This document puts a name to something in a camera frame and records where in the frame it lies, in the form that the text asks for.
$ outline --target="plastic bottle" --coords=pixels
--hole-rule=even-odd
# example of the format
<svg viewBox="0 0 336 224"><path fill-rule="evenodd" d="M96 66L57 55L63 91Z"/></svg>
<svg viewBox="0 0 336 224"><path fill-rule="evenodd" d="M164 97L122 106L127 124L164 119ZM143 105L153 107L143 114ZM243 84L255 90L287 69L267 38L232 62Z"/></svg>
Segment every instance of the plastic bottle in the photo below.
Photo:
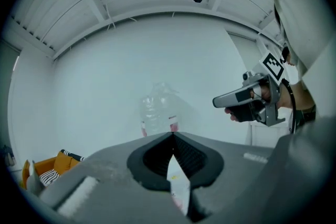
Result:
<svg viewBox="0 0 336 224"><path fill-rule="evenodd" d="M167 83L162 82L155 84L151 94L141 99L143 136L179 130L175 93Z"/></svg>

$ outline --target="ceiling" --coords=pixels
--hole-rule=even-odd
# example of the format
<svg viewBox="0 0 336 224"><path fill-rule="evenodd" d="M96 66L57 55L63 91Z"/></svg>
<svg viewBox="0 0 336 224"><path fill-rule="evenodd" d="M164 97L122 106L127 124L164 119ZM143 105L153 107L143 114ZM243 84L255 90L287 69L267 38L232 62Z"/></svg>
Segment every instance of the ceiling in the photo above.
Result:
<svg viewBox="0 0 336 224"><path fill-rule="evenodd" d="M192 12L238 22L280 41L273 0L17 0L9 25L57 58L90 33L120 20L159 12Z"/></svg>

